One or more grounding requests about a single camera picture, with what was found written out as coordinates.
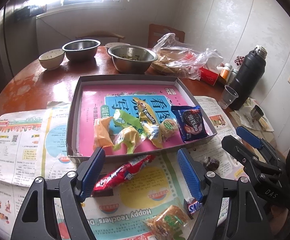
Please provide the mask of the dark refrigerator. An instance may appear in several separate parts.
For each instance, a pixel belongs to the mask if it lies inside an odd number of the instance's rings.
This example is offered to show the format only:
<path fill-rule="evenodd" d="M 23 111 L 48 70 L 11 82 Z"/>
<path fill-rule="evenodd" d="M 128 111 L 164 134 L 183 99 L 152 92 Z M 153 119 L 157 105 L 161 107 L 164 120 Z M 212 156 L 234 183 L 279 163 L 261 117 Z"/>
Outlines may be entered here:
<path fill-rule="evenodd" d="M 38 58 L 36 19 L 46 11 L 35 0 L 8 0 L 0 10 L 0 67 L 8 81 Z"/>

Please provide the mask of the orange snack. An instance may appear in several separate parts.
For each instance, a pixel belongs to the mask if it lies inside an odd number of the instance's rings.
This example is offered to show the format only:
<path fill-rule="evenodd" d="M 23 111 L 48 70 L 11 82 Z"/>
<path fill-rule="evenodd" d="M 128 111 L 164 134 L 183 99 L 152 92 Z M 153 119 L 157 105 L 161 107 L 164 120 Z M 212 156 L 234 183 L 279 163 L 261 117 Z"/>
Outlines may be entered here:
<path fill-rule="evenodd" d="M 93 149 L 99 147 L 112 147 L 114 144 L 110 138 L 109 125 L 112 120 L 112 116 L 106 118 L 97 118 L 94 122 L 94 142 Z"/>

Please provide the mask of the black thermos bottle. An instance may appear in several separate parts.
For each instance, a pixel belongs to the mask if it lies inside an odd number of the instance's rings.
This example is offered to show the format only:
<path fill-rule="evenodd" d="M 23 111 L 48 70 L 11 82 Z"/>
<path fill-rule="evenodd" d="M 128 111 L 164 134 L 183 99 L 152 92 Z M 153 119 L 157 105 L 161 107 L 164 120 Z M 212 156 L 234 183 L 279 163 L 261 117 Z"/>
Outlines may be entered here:
<path fill-rule="evenodd" d="M 238 98 L 230 105 L 231 109 L 238 111 L 249 98 L 265 73 L 266 57 L 266 49 L 259 45 L 244 57 L 235 78 L 229 83 L 229 86 L 238 94 Z"/>

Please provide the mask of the orange pill bottle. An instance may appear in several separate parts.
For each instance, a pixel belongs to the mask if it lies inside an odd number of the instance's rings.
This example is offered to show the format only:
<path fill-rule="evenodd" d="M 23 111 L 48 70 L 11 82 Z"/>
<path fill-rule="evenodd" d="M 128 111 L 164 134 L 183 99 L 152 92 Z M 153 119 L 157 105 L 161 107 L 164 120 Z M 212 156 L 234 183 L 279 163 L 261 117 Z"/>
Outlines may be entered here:
<path fill-rule="evenodd" d="M 225 81 L 228 81 L 230 74 L 231 74 L 231 71 L 232 71 L 232 68 L 233 67 L 231 64 L 225 63 L 222 70 L 221 70 L 220 77 L 222 77 Z"/>

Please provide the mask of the dried flower bunch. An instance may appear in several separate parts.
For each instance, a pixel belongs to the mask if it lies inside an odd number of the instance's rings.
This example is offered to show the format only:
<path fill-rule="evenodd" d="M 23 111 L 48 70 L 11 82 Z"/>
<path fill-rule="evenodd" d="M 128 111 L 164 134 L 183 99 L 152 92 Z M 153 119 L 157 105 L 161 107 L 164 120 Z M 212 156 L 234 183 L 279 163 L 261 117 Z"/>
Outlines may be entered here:
<path fill-rule="evenodd" d="M 236 66 L 241 66 L 244 61 L 244 56 L 237 56 L 234 60 Z"/>

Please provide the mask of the green yellow snack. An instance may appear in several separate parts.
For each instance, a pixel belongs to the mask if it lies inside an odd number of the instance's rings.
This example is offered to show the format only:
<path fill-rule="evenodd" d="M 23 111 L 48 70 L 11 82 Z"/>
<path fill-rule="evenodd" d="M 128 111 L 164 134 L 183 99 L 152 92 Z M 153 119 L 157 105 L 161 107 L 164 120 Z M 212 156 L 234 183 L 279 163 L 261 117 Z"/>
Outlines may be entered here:
<path fill-rule="evenodd" d="M 121 149 L 122 144 L 124 144 L 127 149 L 126 154 L 132 154 L 135 148 L 147 138 L 141 122 L 138 118 L 121 109 L 115 110 L 113 121 L 116 126 L 122 129 L 114 139 L 112 150 L 118 151 Z"/>

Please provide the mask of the clear plastic cup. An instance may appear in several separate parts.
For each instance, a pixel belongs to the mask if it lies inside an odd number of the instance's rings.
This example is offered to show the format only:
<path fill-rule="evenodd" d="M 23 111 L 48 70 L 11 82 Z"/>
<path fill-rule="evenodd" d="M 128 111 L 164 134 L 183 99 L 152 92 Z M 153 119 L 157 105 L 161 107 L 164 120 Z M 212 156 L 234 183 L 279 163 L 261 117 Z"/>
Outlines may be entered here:
<path fill-rule="evenodd" d="M 221 98 L 218 100 L 218 104 L 222 109 L 228 108 L 235 99 L 238 98 L 237 92 L 228 85 L 224 86 Z"/>

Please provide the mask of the red tissue box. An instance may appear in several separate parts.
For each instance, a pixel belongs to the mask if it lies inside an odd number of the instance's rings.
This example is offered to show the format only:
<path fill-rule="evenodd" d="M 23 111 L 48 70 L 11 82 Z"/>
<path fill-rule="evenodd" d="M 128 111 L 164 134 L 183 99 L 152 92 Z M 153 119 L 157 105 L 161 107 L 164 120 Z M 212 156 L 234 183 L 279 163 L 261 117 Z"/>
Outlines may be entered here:
<path fill-rule="evenodd" d="M 200 81 L 207 83 L 210 86 L 214 86 L 219 77 L 218 73 L 208 70 L 204 67 L 200 68 Z"/>

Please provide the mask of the grey shallow cardboard box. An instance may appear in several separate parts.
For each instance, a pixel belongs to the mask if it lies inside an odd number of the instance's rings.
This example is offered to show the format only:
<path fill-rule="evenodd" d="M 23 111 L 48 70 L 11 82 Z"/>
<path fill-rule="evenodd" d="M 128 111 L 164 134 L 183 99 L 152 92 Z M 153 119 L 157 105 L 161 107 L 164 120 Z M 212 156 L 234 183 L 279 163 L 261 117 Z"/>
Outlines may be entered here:
<path fill-rule="evenodd" d="M 135 98 L 145 101 L 159 121 L 174 118 L 170 110 L 173 105 L 198 104 L 176 77 L 124 74 L 81 76 L 68 116 L 67 155 L 77 161 L 91 155 L 96 118 L 112 116 L 118 109 L 137 118 Z"/>

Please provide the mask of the blue Oreo packet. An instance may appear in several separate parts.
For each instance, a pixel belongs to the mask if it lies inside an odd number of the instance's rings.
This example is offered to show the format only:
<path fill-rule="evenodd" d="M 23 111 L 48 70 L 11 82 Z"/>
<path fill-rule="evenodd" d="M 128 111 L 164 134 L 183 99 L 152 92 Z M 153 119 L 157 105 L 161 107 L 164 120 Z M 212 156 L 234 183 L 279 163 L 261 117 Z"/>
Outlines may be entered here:
<path fill-rule="evenodd" d="M 208 136 L 199 105 L 171 106 L 171 112 L 176 117 L 183 142 L 195 141 Z"/>

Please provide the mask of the clear sesame cake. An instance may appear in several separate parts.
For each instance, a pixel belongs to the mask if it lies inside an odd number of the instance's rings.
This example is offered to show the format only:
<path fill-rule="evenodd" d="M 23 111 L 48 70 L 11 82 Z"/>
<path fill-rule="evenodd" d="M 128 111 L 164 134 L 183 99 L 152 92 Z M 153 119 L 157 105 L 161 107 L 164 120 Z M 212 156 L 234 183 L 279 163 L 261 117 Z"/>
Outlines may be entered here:
<path fill-rule="evenodd" d="M 170 205 L 164 211 L 143 221 L 156 239 L 172 239 L 175 233 L 188 226 L 189 216 L 182 207 Z"/>

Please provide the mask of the small brown cake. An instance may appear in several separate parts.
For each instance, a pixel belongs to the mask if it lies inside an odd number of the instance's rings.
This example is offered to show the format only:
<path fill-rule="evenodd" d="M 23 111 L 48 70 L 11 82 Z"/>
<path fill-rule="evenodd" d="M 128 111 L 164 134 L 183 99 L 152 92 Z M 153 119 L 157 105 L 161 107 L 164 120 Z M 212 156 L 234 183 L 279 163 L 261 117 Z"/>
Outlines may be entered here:
<path fill-rule="evenodd" d="M 204 157 L 202 164 L 206 171 L 216 171 L 220 166 L 220 161 L 213 157 Z"/>

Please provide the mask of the Snickers bar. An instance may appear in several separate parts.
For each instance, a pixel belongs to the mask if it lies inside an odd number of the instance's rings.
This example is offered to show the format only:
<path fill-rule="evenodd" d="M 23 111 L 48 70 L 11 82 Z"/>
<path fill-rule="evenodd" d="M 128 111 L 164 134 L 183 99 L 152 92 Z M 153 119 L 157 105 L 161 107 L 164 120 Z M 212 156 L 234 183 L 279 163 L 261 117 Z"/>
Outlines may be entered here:
<path fill-rule="evenodd" d="M 193 219 L 194 214 L 201 209 L 202 203 L 191 197 L 184 199 L 183 206 L 189 218 Z"/>

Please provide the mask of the round green label pastry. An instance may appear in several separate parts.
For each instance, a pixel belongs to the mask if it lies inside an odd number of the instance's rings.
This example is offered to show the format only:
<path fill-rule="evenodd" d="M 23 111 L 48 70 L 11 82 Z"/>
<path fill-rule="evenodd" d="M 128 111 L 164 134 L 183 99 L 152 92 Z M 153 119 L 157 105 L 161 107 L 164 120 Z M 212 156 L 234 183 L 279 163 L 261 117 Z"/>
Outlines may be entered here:
<path fill-rule="evenodd" d="M 172 137 L 178 131 L 178 123 L 175 119 L 165 118 L 160 126 L 160 131 L 164 140 Z"/>

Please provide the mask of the pink and blue book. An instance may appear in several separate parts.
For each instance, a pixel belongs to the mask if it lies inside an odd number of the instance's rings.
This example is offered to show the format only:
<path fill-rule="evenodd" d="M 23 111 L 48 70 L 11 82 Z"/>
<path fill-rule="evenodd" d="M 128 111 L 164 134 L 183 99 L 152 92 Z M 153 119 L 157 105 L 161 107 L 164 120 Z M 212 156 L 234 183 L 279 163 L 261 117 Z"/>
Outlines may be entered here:
<path fill-rule="evenodd" d="M 78 128 L 78 150 L 82 156 L 90 156 L 93 150 L 93 126 L 96 118 L 101 118 L 102 115 L 112 116 L 116 109 L 138 117 L 133 97 L 148 103 L 159 121 L 167 117 L 174 118 L 170 112 L 171 105 L 195 105 L 184 88 L 174 82 L 170 85 L 85 85 L 82 87 Z"/>

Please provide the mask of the wooden chair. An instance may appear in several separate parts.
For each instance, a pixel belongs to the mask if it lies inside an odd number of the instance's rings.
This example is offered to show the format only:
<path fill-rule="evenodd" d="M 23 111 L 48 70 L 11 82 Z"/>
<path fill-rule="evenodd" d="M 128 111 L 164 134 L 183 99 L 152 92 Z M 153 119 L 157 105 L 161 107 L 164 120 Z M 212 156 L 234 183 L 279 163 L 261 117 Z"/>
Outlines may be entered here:
<path fill-rule="evenodd" d="M 153 48 L 157 41 L 167 33 L 174 33 L 177 41 L 184 43 L 185 32 L 165 25 L 150 24 L 148 29 L 148 48 Z"/>

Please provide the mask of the white ceramic bowl behind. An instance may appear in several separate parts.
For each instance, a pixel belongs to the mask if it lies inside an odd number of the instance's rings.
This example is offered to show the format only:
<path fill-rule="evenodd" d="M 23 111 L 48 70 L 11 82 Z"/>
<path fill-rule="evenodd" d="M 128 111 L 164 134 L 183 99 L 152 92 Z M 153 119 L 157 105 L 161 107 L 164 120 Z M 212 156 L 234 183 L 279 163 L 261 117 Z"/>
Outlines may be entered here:
<path fill-rule="evenodd" d="M 128 45 L 128 43 L 123 43 L 123 42 L 110 42 L 110 43 L 107 43 L 105 45 L 105 48 L 106 48 L 106 50 L 109 50 L 112 47 L 115 47 L 115 46 L 123 46 L 123 45 Z"/>

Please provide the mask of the gold yellow snack packet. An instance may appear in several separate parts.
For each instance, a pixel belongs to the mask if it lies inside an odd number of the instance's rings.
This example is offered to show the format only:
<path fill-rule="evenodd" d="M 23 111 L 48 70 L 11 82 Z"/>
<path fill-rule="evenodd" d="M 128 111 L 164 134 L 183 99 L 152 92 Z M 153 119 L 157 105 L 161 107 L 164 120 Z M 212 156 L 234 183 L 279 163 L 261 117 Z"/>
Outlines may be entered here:
<path fill-rule="evenodd" d="M 136 97 L 133 97 L 133 100 L 136 102 L 139 120 L 147 138 L 155 147 L 162 148 L 162 133 L 155 112 L 145 101 Z"/>

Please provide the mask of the large steel bowl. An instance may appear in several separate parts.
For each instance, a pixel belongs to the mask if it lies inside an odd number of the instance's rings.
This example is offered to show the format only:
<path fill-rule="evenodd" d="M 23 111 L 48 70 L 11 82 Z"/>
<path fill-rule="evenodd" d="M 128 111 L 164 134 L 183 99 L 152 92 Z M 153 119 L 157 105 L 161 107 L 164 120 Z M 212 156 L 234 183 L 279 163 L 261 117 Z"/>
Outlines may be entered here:
<path fill-rule="evenodd" d="M 144 74 L 158 55 L 147 48 L 134 45 L 117 45 L 108 49 L 117 71 L 123 74 Z"/>

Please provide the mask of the small steel cup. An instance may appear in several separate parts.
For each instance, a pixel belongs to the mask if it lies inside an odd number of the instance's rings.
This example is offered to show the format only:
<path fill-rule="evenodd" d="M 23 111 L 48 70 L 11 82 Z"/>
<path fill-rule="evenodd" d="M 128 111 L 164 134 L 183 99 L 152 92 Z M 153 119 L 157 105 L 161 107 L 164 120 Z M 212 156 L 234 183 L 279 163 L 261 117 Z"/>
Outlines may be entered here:
<path fill-rule="evenodd" d="M 259 121 L 264 116 L 264 113 L 263 110 L 259 107 L 259 105 L 255 105 L 253 109 L 250 111 L 250 115 L 254 120 Z"/>

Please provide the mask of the crumpled white paper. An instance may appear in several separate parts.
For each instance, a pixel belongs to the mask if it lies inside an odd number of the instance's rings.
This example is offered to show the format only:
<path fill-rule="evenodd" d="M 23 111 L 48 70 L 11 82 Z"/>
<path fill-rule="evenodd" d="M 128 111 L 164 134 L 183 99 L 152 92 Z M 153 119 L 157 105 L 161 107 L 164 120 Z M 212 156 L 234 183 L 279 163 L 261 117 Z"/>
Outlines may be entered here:
<path fill-rule="evenodd" d="M 274 132 L 274 128 L 256 100 L 248 98 L 239 110 L 230 114 L 239 125 L 255 131 Z"/>

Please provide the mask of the clear plastic bag with bread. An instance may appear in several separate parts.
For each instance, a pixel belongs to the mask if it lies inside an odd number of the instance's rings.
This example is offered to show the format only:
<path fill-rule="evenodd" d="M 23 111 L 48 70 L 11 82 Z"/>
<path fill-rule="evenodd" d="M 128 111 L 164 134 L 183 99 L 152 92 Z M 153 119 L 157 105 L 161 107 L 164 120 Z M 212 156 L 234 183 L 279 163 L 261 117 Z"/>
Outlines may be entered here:
<path fill-rule="evenodd" d="M 177 41 L 174 33 L 163 35 L 152 51 L 157 55 L 152 67 L 162 74 L 178 78 L 200 80 L 204 70 L 217 74 L 217 66 L 223 62 L 217 50 L 196 51 L 189 44 Z"/>

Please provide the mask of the red snack packet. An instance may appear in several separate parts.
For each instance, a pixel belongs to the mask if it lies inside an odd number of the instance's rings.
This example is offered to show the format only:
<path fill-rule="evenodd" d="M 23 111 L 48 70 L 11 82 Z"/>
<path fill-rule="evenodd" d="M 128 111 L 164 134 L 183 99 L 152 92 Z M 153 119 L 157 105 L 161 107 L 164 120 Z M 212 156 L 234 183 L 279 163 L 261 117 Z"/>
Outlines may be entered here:
<path fill-rule="evenodd" d="M 127 163 L 121 165 L 116 170 L 108 173 L 95 184 L 92 193 L 99 193 L 132 180 L 148 163 L 151 163 L 156 156 L 154 155 L 140 155 Z"/>

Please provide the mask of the small ceramic bowl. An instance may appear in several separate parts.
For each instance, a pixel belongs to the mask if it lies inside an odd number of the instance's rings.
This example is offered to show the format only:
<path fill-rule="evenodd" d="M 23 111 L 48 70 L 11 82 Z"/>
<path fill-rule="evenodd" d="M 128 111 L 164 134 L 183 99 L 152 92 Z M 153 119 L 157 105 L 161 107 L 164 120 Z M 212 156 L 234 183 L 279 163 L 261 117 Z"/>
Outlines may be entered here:
<path fill-rule="evenodd" d="M 62 64 L 64 57 L 65 52 L 62 49 L 54 49 L 42 54 L 38 60 L 44 69 L 54 70 Z"/>

